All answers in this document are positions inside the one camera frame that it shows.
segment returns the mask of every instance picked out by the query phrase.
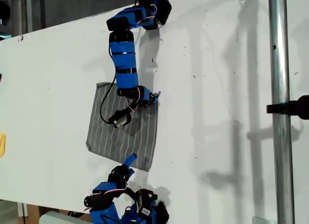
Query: silver metal pole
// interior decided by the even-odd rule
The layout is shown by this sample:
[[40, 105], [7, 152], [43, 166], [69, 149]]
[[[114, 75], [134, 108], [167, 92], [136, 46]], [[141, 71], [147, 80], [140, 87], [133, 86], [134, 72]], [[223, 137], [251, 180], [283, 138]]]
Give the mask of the silver metal pole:
[[[286, 0], [269, 0], [272, 104], [290, 101]], [[273, 115], [278, 224], [294, 224], [291, 118]]]

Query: white tabletop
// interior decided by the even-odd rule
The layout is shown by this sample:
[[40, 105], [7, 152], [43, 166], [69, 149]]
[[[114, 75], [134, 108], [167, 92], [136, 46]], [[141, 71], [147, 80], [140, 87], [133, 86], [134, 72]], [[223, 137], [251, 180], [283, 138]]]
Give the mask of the white tabletop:
[[[170, 2], [160, 37], [133, 30], [140, 84], [162, 94], [152, 167], [129, 186], [158, 193], [170, 223], [276, 220], [268, 0]], [[288, 0], [292, 99], [309, 92], [307, 3]], [[106, 20], [120, 10], [0, 42], [0, 199], [83, 211], [118, 165], [85, 141], [96, 83], [113, 79]], [[309, 124], [292, 124], [296, 221], [305, 224]], [[119, 214], [129, 203], [117, 200]]]

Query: black cable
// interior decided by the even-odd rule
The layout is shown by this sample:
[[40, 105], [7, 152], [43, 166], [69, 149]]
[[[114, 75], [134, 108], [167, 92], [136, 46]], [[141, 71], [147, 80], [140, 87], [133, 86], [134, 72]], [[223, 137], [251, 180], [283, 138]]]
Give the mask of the black cable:
[[[109, 53], [109, 55], [110, 55], [110, 57], [111, 57], [111, 59], [112, 59], [111, 45], [110, 45], [110, 44], [108, 45], [108, 53]], [[103, 100], [102, 100], [102, 102], [101, 102], [101, 105], [100, 105], [100, 117], [101, 117], [101, 119], [103, 120], [103, 122], [105, 122], [106, 124], [110, 124], [112, 127], [117, 128], [117, 126], [116, 126], [115, 124], [111, 124], [111, 123], [107, 122], [107, 121], [103, 118], [103, 116], [102, 116], [102, 106], [103, 106], [103, 103], [104, 103], [106, 97], [108, 96], [109, 92], [111, 91], [112, 86], [113, 86], [114, 83], [115, 83], [115, 80], [116, 80], [116, 72], [115, 72], [114, 80], [112, 81], [112, 84], [111, 84], [110, 88], [109, 88], [108, 91], [105, 93], [105, 96], [104, 96], [104, 98], [103, 98]]]
[[21, 203], [21, 205], [23, 206], [23, 220], [24, 220], [24, 224], [26, 224], [24, 204]]
[[82, 217], [84, 215], [84, 213], [79, 213], [79, 212], [76, 212], [76, 213], [72, 213], [72, 217], [74, 217], [74, 218], [80, 218], [80, 217]]
[[107, 223], [107, 222], [104, 220], [104, 218], [108, 218], [109, 220], [112, 220], [112, 221], [114, 221], [115, 223], [121, 224], [121, 222], [115, 220], [114, 218], [111, 218], [111, 217], [109, 217], [109, 216], [106, 216], [106, 215], [104, 215], [104, 214], [101, 214], [101, 219], [104, 221], [104, 223]]

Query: gray striped cloth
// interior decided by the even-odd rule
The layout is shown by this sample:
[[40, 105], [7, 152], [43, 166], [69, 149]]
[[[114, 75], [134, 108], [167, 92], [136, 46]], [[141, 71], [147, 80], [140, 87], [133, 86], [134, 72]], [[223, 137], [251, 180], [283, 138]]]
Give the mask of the gray striped cloth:
[[[132, 167], [148, 171], [155, 151], [158, 104], [138, 108], [131, 113], [130, 124], [113, 128], [104, 123], [99, 114], [101, 102], [110, 85], [97, 84], [86, 141], [88, 150], [119, 163], [135, 153], [138, 158]], [[102, 116], [108, 120], [116, 110], [126, 107], [126, 98], [117, 95], [117, 86], [114, 84], [102, 106]]]

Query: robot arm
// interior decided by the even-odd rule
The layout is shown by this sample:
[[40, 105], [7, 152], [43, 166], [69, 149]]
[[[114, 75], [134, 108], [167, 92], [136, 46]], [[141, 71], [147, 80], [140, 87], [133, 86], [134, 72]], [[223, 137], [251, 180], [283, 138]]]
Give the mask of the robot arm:
[[116, 111], [108, 119], [115, 127], [126, 125], [131, 121], [130, 113], [139, 105], [149, 106], [158, 101], [160, 93], [152, 93], [148, 88], [139, 84], [136, 69], [134, 36], [132, 28], [143, 27], [146, 30], [162, 25], [171, 11], [168, 0], [139, 0], [137, 6], [125, 8], [107, 21], [112, 33], [109, 38], [109, 51], [115, 65], [115, 78], [118, 96], [124, 96], [131, 102], [122, 111]]
[[[84, 199], [84, 205], [91, 209], [90, 216], [94, 224], [130, 224], [133, 220], [139, 224], [165, 224], [169, 220], [164, 203], [159, 202], [156, 205], [156, 194], [147, 189], [140, 189], [134, 193], [127, 187], [127, 181], [134, 173], [130, 166], [136, 158], [133, 154], [123, 165], [114, 168], [108, 181], [100, 183], [92, 191], [92, 195]], [[134, 204], [120, 219], [113, 199], [121, 194], [129, 195]]]

